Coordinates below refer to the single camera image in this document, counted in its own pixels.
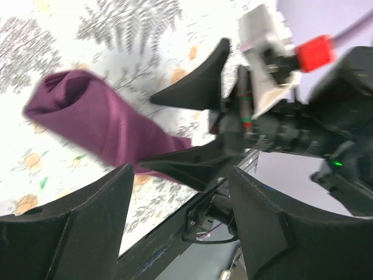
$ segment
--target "cloth fold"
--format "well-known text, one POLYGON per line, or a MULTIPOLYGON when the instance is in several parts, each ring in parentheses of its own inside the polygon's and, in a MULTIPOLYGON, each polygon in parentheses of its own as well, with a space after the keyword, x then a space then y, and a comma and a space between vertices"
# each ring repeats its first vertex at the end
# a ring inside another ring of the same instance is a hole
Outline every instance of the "cloth fold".
POLYGON ((83 70, 44 78, 24 114, 96 154, 106 164, 133 164, 136 174, 168 178, 139 167, 139 160, 191 148, 189 138, 166 134, 102 79, 83 70))

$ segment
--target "maroon cloth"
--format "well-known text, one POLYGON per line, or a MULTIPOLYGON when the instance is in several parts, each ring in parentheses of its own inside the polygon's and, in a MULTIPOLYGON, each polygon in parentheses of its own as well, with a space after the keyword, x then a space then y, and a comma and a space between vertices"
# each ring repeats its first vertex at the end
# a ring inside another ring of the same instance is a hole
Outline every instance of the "maroon cloth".
POLYGON ((99 77, 74 70, 44 78, 24 114, 112 166, 131 163, 135 173, 166 177, 138 166, 141 159, 191 147, 138 114, 99 77))

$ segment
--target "floral pattern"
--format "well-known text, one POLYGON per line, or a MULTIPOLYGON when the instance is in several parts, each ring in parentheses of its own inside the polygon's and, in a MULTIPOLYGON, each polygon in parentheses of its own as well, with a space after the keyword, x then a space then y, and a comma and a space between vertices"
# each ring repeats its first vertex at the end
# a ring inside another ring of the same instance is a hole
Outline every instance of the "floral pattern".
MULTIPOLYGON (((200 65, 222 37, 232 52, 223 72, 235 82, 237 19, 261 0, 13 0, 0 10, 0 215, 21 215, 112 170, 94 155, 21 112, 38 80, 85 69, 110 84, 138 112, 194 145, 213 138, 207 112, 166 108, 149 97, 200 65)), ((266 1, 275 8, 276 1, 266 1)), ((136 176, 122 254, 189 200, 183 185, 136 176)))

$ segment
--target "table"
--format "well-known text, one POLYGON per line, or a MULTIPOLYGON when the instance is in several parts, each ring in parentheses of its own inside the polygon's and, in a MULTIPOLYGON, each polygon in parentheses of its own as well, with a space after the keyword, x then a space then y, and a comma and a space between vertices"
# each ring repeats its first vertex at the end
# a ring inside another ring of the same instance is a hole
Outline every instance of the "table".
MULTIPOLYGON (((166 108, 149 96, 193 71, 222 37, 232 52, 223 71, 227 94, 238 51, 237 19, 263 1, 12 0, 0 10, 0 215, 21 215, 112 170, 81 147, 25 119, 21 112, 43 76, 80 68, 102 76, 138 112, 167 132, 212 140, 207 112, 166 108)), ((268 1, 273 9, 276 1, 268 1)), ((195 192, 136 176, 123 254, 195 192)))

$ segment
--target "cloth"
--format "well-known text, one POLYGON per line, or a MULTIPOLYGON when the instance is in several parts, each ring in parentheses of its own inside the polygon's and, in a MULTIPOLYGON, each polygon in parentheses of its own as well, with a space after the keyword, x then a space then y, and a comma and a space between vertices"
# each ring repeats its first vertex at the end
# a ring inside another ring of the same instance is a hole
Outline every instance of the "cloth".
POLYGON ((45 77, 24 109, 33 121, 98 155, 112 166, 131 163, 135 173, 165 177, 139 167, 140 159, 191 147, 138 114, 101 78, 84 70, 45 77))

